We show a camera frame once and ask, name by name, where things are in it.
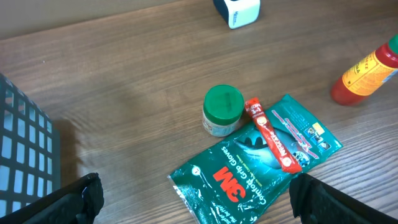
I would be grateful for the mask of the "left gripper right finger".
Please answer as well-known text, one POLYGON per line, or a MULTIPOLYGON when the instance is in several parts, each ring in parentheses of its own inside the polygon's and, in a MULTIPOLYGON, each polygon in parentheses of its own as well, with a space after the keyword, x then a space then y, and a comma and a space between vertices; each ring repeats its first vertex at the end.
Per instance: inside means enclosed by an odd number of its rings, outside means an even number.
POLYGON ((306 173, 290 181, 289 195, 293 216, 303 224, 397 224, 397 219, 306 173))

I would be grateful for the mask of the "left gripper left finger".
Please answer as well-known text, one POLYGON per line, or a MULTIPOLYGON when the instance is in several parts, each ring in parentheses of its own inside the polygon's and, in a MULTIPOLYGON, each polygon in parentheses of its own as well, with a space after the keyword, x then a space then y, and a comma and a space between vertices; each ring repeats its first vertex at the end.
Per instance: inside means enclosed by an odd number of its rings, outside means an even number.
POLYGON ((38 201, 1 218, 1 223, 93 224, 104 205, 99 174, 89 173, 38 201))

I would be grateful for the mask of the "red coffee stick sachet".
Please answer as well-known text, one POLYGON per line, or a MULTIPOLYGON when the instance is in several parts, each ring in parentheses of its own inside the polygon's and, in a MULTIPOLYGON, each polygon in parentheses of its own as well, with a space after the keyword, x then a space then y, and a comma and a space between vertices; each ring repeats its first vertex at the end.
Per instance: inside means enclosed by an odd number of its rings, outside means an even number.
POLYGON ((246 113, 252 118, 257 129, 266 140, 266 143, 273 153, 283 172, 296 174, 302 171, 302 167, 293 157, 289 150, 277 137, 269 118, 266 116, 257 97, 247 100, 244 103, 246 113))

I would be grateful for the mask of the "green 3M gloves packet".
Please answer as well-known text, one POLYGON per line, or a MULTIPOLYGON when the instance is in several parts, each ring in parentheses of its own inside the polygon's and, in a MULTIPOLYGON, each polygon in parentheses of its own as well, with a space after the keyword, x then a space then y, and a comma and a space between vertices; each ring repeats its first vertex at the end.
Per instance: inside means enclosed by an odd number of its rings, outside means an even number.
MULTIPOLYGON (((304 172, 342 143, 290 95, 265 111, 304 172)), ((253 122, 174 170, 169 179, 197 223, 254 223, 295 176, 282 171, 253 122)))

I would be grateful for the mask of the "green lid jar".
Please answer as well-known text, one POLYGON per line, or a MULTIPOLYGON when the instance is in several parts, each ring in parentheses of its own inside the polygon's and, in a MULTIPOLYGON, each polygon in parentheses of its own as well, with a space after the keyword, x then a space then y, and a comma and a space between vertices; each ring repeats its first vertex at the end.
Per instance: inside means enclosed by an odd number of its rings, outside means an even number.
POLYGON ((244 109, 242 93, 231 85, 216 85, 203 101, 203 127, 215 137, 225 137, 237 127, 244 109))

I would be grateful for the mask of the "red sauce bottle green cap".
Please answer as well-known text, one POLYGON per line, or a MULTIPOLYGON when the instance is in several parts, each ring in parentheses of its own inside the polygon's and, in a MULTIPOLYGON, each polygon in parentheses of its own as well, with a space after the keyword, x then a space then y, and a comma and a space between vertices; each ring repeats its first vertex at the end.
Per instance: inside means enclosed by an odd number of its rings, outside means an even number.
POLYGON ((331 98, 340 105, 355 105, 372 95, 395 74, 396 35, 342 74, 331 88, 331 98))

